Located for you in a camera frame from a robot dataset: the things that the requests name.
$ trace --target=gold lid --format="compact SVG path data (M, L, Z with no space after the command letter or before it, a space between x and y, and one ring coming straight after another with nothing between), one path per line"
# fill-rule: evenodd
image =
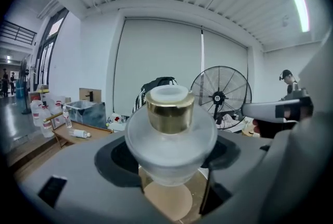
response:
M162 89L175 88L184 93L184 98L181 100L166 101L153 99L152 89L146 94L146 103L148 108L148 117L151 125L164 134L178 134L186 130L192 122L194 95L187 88L178 85L166 85L156 87Z

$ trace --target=fan guard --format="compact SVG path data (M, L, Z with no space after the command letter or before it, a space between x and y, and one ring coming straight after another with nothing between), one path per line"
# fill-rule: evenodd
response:
M213 116L218 129L239 124L244 119L241 106L252 101L248 81L239 71L226 66L204 70L194 80L191 90L195 102Z

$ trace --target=fluorescent light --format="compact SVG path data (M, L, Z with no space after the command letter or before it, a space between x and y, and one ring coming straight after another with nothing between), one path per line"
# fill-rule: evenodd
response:
M308 32L310 30L309 15L306 8L305 0L294 0L298 15L300 17L302 32Z

